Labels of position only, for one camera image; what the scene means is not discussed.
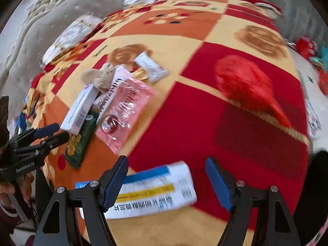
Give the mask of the red gift bag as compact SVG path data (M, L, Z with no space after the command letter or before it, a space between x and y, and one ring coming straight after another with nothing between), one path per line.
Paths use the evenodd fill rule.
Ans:
M310 57L314 57L318 51L318 45L310 37L302 36L296 43L296 51L304 57L304 59L309 60Z

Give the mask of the pink plastic packet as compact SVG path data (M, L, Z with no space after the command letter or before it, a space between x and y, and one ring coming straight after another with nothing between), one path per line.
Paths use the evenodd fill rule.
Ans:
M96 136L117 154L125 144L144 107L156 92L149 85L134 78L121 82L113 100L100 114Z

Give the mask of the white sachet packet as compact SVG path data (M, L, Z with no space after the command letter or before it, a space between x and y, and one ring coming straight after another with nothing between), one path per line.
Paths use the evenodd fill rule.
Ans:
M157 64L146 52L140 53L134 62L146 71L150 83L156 83L169 75L169 71Z

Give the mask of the dark green packet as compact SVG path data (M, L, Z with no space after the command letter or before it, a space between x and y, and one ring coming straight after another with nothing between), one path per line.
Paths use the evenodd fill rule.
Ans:
M75 169L79 168L87 147L97 127L98 113L90 110L78 135L71 135L64 153L66 161Z

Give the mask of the black round trash bin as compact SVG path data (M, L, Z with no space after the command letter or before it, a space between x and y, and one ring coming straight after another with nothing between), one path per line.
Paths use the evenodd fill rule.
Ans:
M309 242L327 219L327 151L310 160L304 186L293 216L302 244Z

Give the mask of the white barcode box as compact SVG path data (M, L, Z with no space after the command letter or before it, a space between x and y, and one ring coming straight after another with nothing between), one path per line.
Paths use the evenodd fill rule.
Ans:
M93 85L88 84L82 89L66 114L60 129L78 135L86 115L91 109L94 100L97 98L99 90Z

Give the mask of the white bolster pillow left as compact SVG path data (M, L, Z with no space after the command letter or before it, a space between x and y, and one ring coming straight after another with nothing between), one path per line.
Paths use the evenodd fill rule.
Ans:
M72 47L86 38L103 21L102 18L93 14L84 14L75 19L55 39L41 58L41 67L45 67L56 58L64 55Z

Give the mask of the clear plastic wrapper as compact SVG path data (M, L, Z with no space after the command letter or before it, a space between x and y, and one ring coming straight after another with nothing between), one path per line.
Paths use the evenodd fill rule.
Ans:
M130 77L130 72L124 65L116 66L116 71L113 76L112 84L109 90L105 93L99 93L99 96L93 102L93 108L102 114L112 103L119 86Z

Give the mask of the red orange patterned blanket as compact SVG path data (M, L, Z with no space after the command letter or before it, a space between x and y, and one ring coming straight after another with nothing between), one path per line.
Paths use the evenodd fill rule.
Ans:
M142 51L169 71L155 84L121 149L133 171L184 161L197 203L129 219L110 219L118 245L216 245L229 214L205 172L217 158L236 178L256 188L277 186L295 211L309 155L304 97L292 57L262 9L239 0L160 0L112 10L99 30L31 83L33 127L61 123L83 88L81 73L106 62L127 64ZM230 55L256 64L271 80L273 95L290 120L248 112L217 89L217 62Z

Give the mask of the red plastic bag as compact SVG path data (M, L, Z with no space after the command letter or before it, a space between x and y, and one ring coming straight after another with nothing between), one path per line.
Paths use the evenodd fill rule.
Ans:
M261 112L291 128L291 122L273 93L269 77L254 63L237 55L228 55L217 61L215 77L218 90L244 109Z

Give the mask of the cat face round stool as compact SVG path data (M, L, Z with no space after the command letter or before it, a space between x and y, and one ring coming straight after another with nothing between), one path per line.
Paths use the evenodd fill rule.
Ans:
M308 99L305 100L305 107L306 107L308 135L311 140L317 140L322 134L320 120L318 118L318 115L314 111L312 104Z

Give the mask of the white yellow-stripe medicine box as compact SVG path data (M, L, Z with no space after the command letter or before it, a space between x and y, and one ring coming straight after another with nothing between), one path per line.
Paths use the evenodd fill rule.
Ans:
M133 218L197 202L188 165L179 161L128 175L106 219Z

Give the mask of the beige paper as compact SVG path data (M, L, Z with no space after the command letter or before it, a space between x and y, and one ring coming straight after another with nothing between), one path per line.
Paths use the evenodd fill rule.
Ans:
M81 81L85 85L93 84L101 93L105 93L111 87L116 68L106 62L100 69L87 69L81 74Z

